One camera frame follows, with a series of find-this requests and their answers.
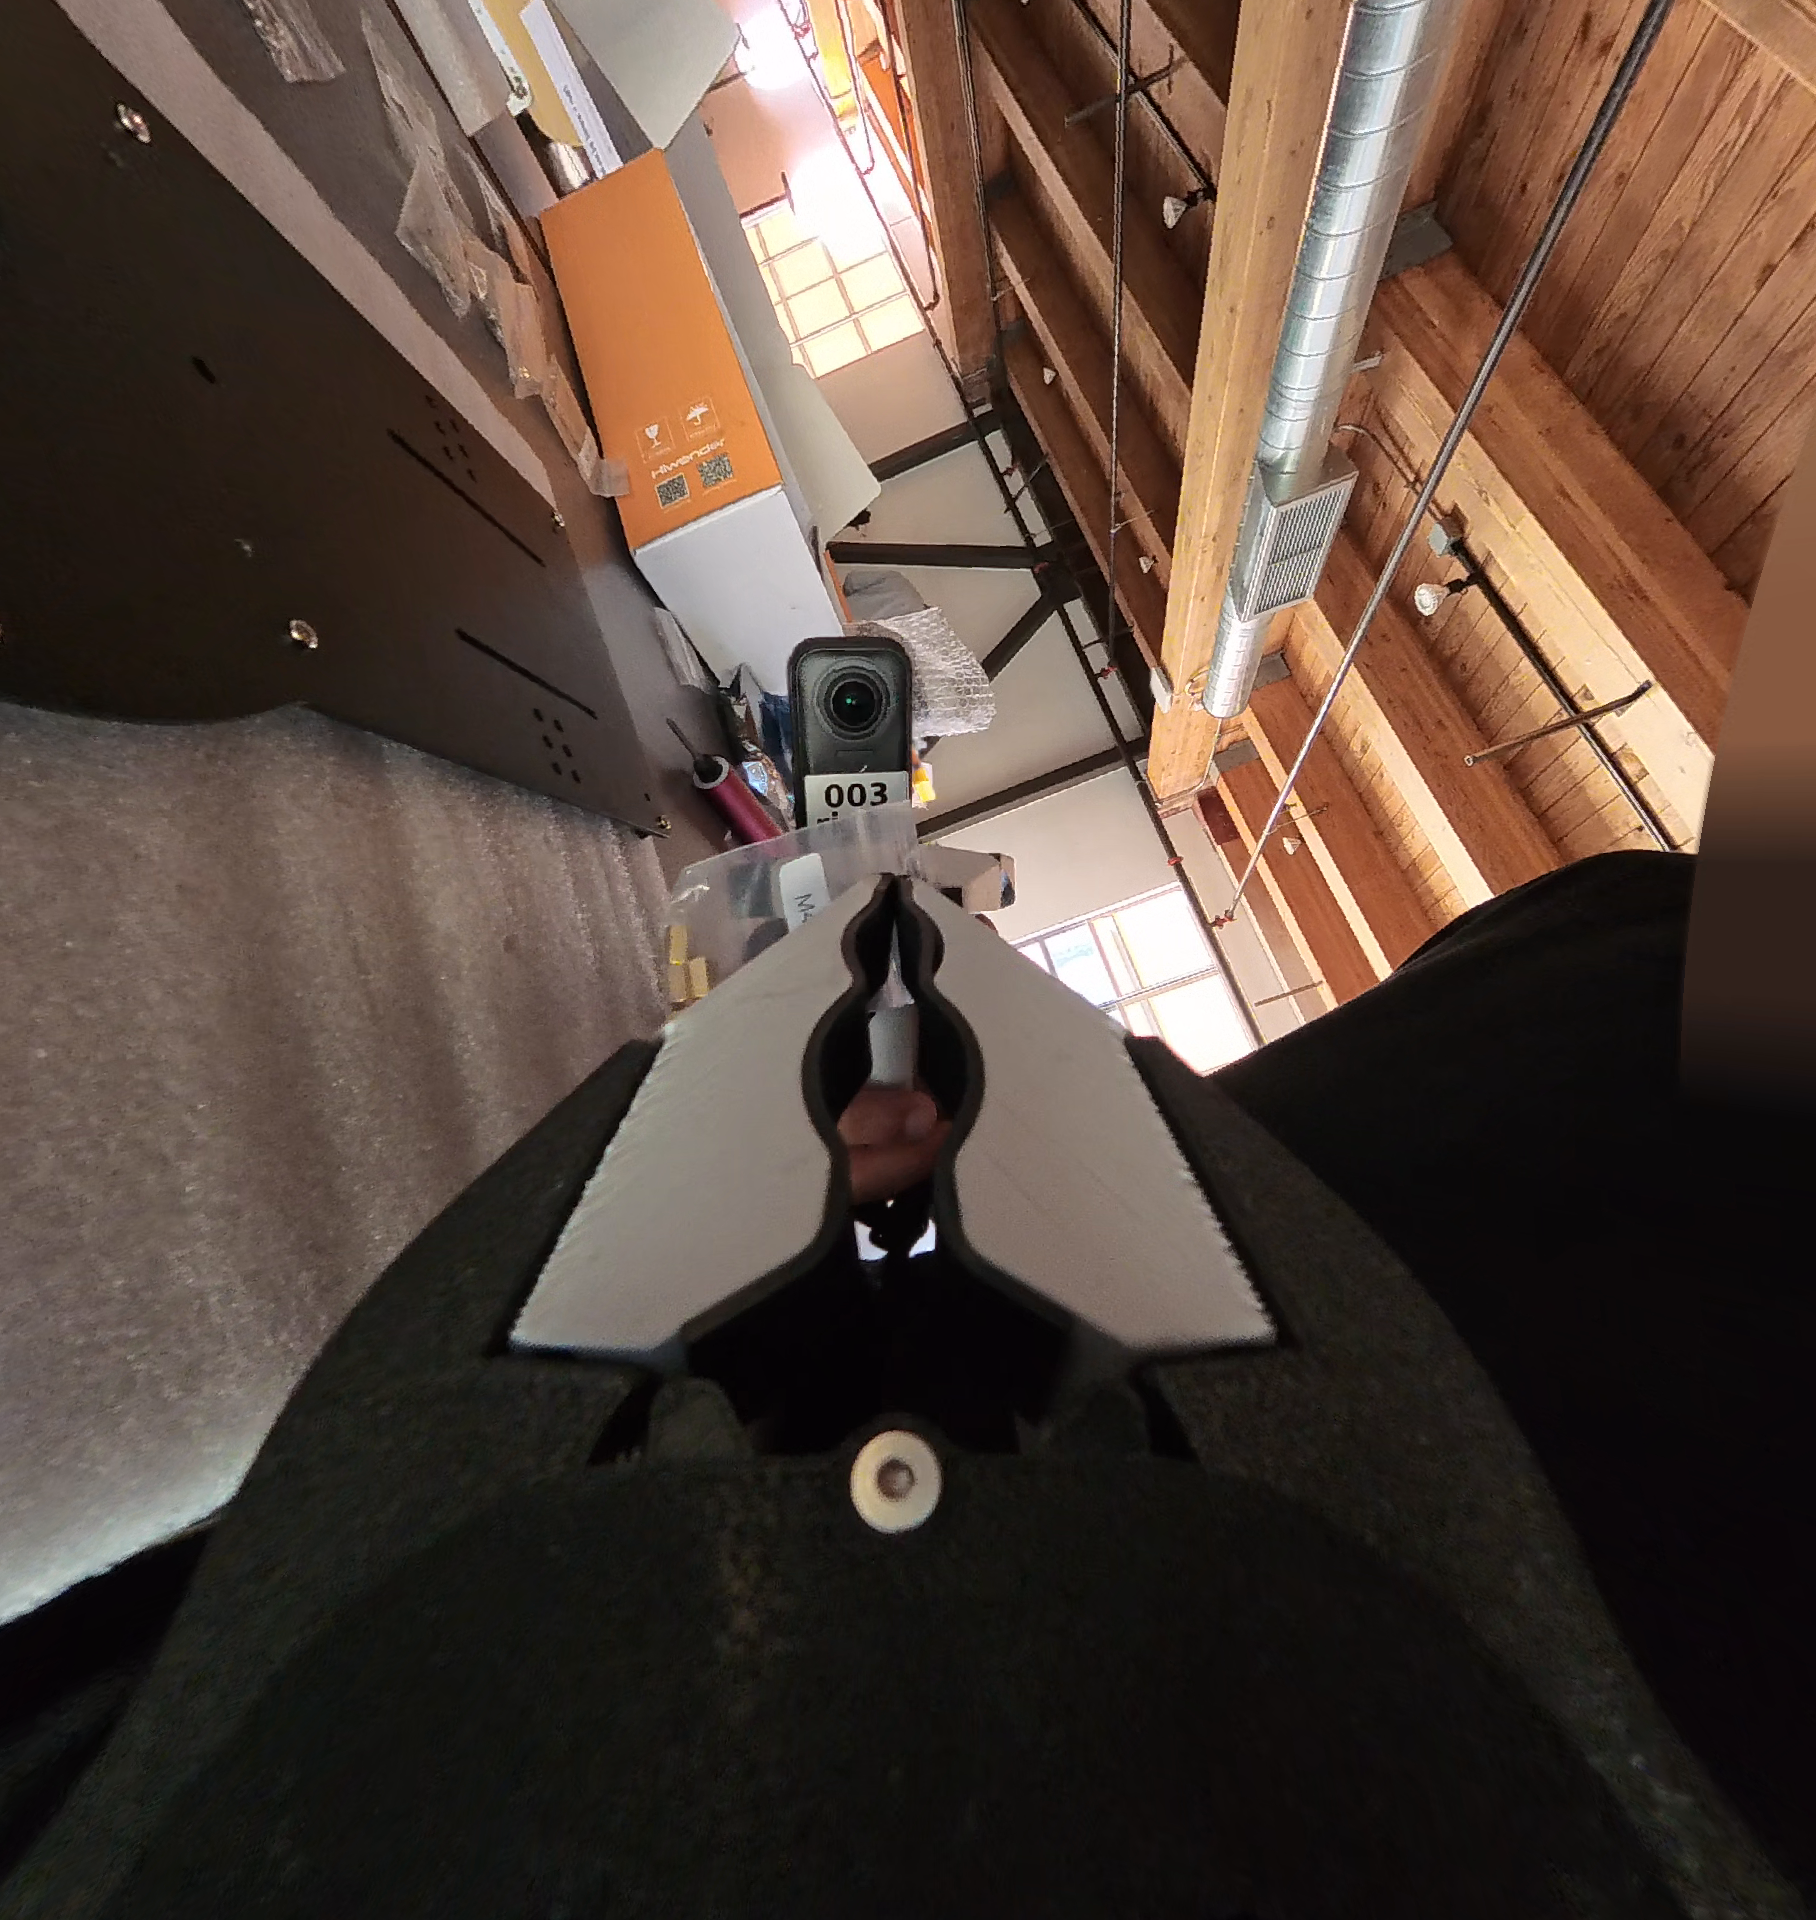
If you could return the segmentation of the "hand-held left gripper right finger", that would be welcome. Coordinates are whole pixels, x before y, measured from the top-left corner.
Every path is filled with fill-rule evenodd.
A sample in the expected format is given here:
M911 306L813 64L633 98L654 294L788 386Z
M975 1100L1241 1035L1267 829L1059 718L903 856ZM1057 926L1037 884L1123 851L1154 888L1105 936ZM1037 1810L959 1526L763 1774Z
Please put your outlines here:
M929 1254L902 1276L902 1357L946 1397L1040 1418L1142 1365L1278 1345L1130 1044L920 879L902 978L948 1134L925 1178Z

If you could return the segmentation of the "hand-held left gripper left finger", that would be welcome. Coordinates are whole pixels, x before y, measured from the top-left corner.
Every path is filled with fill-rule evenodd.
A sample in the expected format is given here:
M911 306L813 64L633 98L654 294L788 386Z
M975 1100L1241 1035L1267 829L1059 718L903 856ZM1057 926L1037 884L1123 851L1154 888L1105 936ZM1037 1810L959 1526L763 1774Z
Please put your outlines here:
M888 931L896 881L872 879L665 1030L510 1322L517 1357L710 1380L769 1448L881 1405L888 1270L859 1259L828 1096L867 1063Z

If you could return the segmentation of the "small clear plastic bag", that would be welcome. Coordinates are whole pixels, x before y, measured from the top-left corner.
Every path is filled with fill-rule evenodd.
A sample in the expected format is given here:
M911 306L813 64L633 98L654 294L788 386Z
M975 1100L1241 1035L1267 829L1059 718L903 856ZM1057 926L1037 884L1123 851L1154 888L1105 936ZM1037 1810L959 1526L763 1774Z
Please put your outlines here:
M907 812L848 814L706 858L681 872L665 903L665 989L681 1007L738 972L788 931L872 876L903 874L915 848Z

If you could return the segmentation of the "person's right hand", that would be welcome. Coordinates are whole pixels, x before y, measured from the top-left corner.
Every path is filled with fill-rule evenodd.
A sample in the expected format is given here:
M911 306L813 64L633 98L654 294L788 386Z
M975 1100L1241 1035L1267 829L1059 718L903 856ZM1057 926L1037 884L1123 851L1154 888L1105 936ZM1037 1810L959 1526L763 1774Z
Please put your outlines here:
M950 1118L920 1087L866 1082L836 1118L855 1205L884 1203L931 1173Z

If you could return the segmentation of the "bubble wrapped black part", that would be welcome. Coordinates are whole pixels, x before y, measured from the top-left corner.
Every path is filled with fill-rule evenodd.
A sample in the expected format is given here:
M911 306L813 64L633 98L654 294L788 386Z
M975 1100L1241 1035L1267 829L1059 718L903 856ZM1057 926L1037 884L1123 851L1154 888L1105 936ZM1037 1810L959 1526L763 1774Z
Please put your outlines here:
M939 608L859 619L850 637L896 638L911 674L913 742L985 733L995 718L991 677Z

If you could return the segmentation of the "red metal cylinder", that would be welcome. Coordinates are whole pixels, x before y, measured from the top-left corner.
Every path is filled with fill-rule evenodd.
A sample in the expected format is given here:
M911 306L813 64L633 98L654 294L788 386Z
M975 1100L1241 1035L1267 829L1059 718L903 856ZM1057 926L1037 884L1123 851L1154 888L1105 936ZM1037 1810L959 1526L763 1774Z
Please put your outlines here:
M691 781L738 842L765 842L786 829L756 795L740 767L725 755L691 754Z

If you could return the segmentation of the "person's black clothed torso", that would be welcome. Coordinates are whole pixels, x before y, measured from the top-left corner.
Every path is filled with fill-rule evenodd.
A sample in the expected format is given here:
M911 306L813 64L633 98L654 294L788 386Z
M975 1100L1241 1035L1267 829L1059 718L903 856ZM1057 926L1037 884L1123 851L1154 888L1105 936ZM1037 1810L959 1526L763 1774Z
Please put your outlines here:
M1445 1309L1816 1915L1816 1110L1685 1087L1695 869L1533 879L1214 1085Z

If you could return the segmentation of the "small clear parts bag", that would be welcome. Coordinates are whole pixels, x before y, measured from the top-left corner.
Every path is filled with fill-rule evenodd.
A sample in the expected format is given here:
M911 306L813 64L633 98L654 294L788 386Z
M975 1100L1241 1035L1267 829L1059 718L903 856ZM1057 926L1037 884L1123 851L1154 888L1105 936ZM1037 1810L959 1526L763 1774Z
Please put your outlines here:
M603 454L596 434L585 416L585 406L576 396L573 384L555 360L548 360L543 375L541 400L585 487L603 499L625 497L633 490L630 469L619 458L610 461Z
M403 248L434 276L448 310L462 319L474 300L465 208L441 150L417 143L394 228Z
M537 290L516 276L510 263L476 238L462 244L465 272L487 330L502 348L510 394L543 396L550 353L543 333Z

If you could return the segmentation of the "orange cardboard box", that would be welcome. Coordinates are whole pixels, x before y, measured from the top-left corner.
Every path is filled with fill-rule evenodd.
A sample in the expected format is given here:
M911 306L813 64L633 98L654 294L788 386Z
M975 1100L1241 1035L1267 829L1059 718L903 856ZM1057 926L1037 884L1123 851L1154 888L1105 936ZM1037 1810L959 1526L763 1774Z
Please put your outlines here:
M633 560L719 679L842 637L825 551L878 482L798 367L698 102L718 3L517 3L588 180L541 215Z

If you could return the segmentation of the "white foam sheet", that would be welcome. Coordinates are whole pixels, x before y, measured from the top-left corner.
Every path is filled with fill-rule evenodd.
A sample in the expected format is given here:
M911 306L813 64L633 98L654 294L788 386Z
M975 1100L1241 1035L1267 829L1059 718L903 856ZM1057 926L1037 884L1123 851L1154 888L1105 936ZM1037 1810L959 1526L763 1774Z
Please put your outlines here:
M0 1624L198 1524L662 1011L654 848L308 712L0 702Z

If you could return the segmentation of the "slim silver air duct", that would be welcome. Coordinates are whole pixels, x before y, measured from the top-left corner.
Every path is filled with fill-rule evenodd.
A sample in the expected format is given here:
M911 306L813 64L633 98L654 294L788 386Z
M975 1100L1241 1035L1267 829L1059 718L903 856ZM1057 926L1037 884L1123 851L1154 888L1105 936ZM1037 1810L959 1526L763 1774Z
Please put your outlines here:
M1208 659L1201 707L1216 719L1247 704L1268 624L1312 595L1352 493L1355 467L1330 446L1334 415L1459 12L1456 2L1352 5Z

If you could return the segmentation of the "black metal base plate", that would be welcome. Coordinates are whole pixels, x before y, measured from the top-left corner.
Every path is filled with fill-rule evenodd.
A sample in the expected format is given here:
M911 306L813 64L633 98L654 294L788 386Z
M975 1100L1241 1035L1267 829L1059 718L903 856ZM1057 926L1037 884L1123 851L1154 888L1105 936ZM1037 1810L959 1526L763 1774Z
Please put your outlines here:
M0 701L302 707L668 829L557 510L55 3L0 3Z

